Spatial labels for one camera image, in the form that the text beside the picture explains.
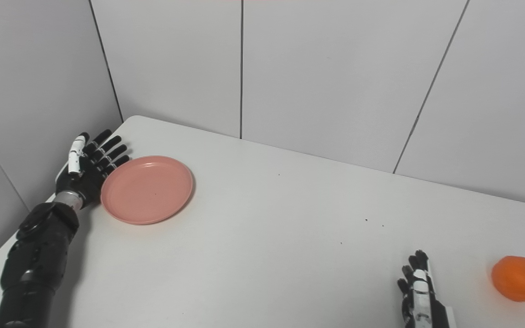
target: white table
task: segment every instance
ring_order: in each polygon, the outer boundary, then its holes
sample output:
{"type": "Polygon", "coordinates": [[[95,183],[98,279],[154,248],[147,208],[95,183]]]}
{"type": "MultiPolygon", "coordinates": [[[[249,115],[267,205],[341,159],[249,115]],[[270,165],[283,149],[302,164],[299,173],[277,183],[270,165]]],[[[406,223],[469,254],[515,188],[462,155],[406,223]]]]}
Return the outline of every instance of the white table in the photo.
{"type": "Polygon", "coordinates": [[[50,327],[402,328],[396,280],[419,248],[460,328],[525,327],[489,280],[525,256],[525,203],[150,118],[117,133],[134,158],[185,163],[195,194],[151,226],[82,213],[50,327]]]}

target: black forearm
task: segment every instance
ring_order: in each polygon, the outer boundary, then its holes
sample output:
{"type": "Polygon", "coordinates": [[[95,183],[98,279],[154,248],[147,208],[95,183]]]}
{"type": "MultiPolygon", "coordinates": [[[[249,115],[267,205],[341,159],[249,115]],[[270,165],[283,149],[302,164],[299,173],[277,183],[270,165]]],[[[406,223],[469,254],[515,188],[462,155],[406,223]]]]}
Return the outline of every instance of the black forearm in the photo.
{"type": "Polygon", "coordinates": [[[25,218],[1,276],[0,328],[47,327],[77,229],[75,210],[61,203],[40,204],[25,218]]]}

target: robotic hand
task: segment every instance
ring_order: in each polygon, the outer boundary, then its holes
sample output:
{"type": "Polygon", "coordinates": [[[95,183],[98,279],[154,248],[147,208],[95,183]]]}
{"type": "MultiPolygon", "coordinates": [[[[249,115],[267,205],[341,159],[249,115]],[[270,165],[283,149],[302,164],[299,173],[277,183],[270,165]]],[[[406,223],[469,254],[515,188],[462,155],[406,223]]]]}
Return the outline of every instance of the robotic hand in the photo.
{"type": "Polygon", "coordinates": [[[453,310],[437,300],[429,257],[418,250],[408,258],[410,266],[403,266],[404,279],[398,286],[404,294],[402,316],[406,328],[456,328],[453,310]]]}
{"type": "Polygon", "coordinates": [[[67,165],[56,177],[56,197],[28,214],[17,231],[1,275],[0,328],[46,328],[52,299],[64,277],[67,251],[79,222],[77,210],[98,201],[108,175],[129,160],[121,137],[106,130],[91,143],[75,139],[67,165]]]}

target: robot finger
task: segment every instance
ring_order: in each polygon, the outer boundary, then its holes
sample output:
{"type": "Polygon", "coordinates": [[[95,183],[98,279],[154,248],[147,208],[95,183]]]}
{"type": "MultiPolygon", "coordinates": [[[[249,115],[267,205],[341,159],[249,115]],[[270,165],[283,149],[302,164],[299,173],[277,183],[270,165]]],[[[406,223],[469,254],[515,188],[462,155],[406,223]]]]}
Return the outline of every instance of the robot finger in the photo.
{"type": "Polygon", "coordinates": [[[72,142],[72,146],[68,152],[67,165],[69,174],[81,174],[80,158],[84,155],[82,149],[85,147],[88,138],[88,133],[83,132],[72,142]]]}
{"type": "Polygon", "coordinates": [[[407,279],[407,282],[412,282],[414,273],[412,268],[410,266],[403,266],[402,267],[402,273],[404,274],[404,277],[407,279]]]}
{"type": "Polygon", "coordinates": [[[400,291],[404,295],[408,295],[408,293],[410,292],[410,287],[408,286],[408,282],[406,280],[400,278],[400,279],[398,279],[397,284],[398,284],[398,288],[400,288],[400,291]]]}
{"type": "Polygon", "coordinates": [[[104,143],[104,141],[106,139],[108,139],[109,137],[111,136],[111,130],[110,129],[106,129],[104,130],[103,132],[100,133],[100,135],[98,135],[93,141],[91,141],[88,145],[86,145],[86,147],[84,147],[84,150],[83,152],[87,155],[87,156],[91,156],[92,153],[94,151],[96,151],[96,149],[98,147],[100,147],[100,145],[102,145],[102,143],[104,143]]]}
{"type": "Polygon", "coordinates": [[[96,163],[96,167],[100,168],[101,170],[105,169],[106,167],[108,167],[109,164],[111,164],[111,162],[113,162],[113,160],[115,160],[125,151],[127,151],[127,146],[120,145],[119,147],[115,148],[113,151],[105,155],[104,158],[102,158],[100,161],[98,161],[96,163]]]}
{"type": "Polygon", "coordinates": [[[112,147],[115,147],[118,143],[120,143],[122,140],[120,135],[116,135],[109,139],[104,145],[102,145],[100,148],[98,148],[92,155],[90,156],[90,159],[93,162],[97,162],[100,160],[106,152],[110,151],[112,147]]]}
{"type": "Polygon", "coordinates": [[[412,266],[413,270],[419,270],[421,268],[421,264],[419,263],[417,257],[414,255],[410,255],[408,257],[408,263],[410,263],[410,266],[412,266]]]}
{"type": "Polygon", "coordinates": [[[414,255],[417,257],[418,263],[421,264],[421,269],[429,271],[429,257],[427,254],[419,249],[414,255]]]}
{"type": "Polygon", "coordinates": [[[411,299],[409,299],[408,295],[406,295],[402,299],[402,305],[401,305],[402,319],[404,319],[404,322],[406,323],[410,322],[410,319],[412,319],[411,309],[412,309],[411,299]]]}
{"type": "Polygon", "coordinates": [[[131,158],[127,155],[118,158],[111,164],[109,164],[104,170],[102,170],[103,177],[106,179],[116,168],[128,162],[131,158]]]}
{"type": "Polygon", "coordinates": [[[411,317],[410,320],[404,325],[404,328],[415,328],[414,318],[411,317]]]}

